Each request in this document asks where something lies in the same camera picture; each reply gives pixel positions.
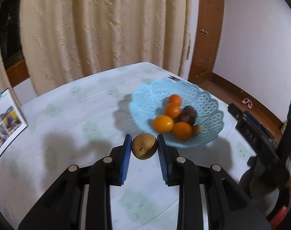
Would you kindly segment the yellow-orange citrus fruit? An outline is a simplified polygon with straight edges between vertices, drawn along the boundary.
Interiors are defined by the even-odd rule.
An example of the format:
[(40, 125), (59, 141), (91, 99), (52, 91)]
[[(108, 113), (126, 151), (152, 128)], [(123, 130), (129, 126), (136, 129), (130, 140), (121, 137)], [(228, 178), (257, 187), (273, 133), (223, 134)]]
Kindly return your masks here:
[(174, 121), (170, 116), (159, 115), (154, 119), (152, 126), (158, 133), (168, 133), (173, 129)]

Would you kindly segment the large rough orange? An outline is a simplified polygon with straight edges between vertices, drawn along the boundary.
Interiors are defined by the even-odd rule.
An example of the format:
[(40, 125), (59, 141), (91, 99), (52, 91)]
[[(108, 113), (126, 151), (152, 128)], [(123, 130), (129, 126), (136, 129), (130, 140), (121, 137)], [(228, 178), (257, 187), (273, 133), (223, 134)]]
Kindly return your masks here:
[(179, 141), (189, 140), (192, 136), (192, 126), (186, 122), (177, 122), (173, 126), (172, 133)]

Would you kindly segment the brown kiwi-like fruit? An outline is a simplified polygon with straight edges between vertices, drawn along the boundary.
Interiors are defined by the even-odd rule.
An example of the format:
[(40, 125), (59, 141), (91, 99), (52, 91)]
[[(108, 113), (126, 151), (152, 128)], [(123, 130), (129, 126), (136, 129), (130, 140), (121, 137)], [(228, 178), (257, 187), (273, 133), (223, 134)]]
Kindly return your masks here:
[(157, 150), (157, 139), (149, 133), (142, 133), (132, 141), (132, 153), (140, 160), (151, 158)]

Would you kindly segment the light blue lace basket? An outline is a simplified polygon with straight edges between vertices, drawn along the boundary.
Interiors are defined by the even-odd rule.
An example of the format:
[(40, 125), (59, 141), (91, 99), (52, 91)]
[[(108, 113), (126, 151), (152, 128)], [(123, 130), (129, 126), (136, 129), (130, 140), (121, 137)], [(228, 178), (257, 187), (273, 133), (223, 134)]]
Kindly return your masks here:
[(130, 115), (143, 132), (162, 133), (167, 144), (197, 147), (215, 140), (224, 114), (209, 92), (185, 81), (154, 80), (133, 92)]

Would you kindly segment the smooth orange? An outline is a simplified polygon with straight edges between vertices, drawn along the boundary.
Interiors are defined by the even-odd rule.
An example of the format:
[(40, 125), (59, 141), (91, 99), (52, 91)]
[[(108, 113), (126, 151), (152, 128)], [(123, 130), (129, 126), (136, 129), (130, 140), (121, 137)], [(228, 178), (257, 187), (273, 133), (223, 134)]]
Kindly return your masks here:
[(176, 118), (181, 114), (181, 108), (176, 104), (168, 103), (168, 105), (165, 106), (164, 114), (171, 118)]

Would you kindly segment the wooden door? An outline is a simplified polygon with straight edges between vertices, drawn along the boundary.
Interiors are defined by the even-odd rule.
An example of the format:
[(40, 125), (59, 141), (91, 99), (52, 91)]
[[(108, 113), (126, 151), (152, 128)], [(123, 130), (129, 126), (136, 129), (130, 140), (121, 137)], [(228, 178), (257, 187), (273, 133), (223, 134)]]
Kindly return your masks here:
[(200, 84), (211, 78), (219, 48), (224, 0), (199, 0), (194, 52), (188, 81)]

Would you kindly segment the dark passion fruit front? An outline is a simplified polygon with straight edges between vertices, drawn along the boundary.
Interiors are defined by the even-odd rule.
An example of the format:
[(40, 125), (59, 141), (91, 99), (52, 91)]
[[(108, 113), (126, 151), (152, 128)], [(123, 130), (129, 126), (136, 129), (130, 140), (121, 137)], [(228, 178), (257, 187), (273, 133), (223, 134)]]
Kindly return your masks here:
[(182, 111), (175, 118), (175, 122), (186, 122), (190, 126), (194, 126), (196, 118), (197, 118), (197, 112), (196, 111)]

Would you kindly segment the small mandarin with stem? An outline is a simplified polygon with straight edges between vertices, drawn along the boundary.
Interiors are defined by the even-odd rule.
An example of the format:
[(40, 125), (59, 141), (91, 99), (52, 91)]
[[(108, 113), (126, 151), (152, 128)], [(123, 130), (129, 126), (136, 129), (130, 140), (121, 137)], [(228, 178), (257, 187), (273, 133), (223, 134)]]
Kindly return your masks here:
[(182, 99), (179, 95), (177, 94), (172, 94), (169, 98), (168, 98), (168, 103), (173, 103), (176, 104), (178, 106), (182, 105)]

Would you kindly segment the beige curtain right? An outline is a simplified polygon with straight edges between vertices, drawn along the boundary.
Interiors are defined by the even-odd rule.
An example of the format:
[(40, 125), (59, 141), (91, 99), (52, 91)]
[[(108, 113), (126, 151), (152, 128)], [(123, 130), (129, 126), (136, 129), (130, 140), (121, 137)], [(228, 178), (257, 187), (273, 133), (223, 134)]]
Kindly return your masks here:
[(192, 0), (21, 0), (20, 36), (37, 94), (150, 62), (183, 75)]

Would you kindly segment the photo collage card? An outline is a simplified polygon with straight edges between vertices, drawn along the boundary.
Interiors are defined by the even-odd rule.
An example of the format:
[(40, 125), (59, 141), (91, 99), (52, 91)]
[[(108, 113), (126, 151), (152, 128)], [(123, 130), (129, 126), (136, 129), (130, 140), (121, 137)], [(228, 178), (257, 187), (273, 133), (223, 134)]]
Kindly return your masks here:
[(0, 156), (28, 126), (9, 89), (0, 98)]

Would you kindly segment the pink slippers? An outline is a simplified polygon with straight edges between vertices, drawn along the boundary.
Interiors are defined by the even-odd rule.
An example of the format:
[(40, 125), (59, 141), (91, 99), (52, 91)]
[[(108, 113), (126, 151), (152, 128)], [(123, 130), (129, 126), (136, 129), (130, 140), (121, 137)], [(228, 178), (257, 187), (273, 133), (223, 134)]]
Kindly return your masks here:
[(252, 107), (253, 107), (252, 101), (248, 98), (243, 99), (242, 103), (245, 104), (249, 109), (252, 109)]

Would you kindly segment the pink thread snips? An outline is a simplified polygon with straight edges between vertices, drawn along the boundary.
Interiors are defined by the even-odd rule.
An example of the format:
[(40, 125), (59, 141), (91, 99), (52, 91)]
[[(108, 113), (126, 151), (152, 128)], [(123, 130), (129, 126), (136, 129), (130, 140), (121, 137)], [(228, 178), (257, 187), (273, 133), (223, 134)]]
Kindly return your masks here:
[(171, 80), (174, 80), (174, 81), (181, 81), (181, 79), (180, 78), (177, 78), (177, 77), (175, 77), (175, 76), (168, 76), (168, 78), (170, 78)]

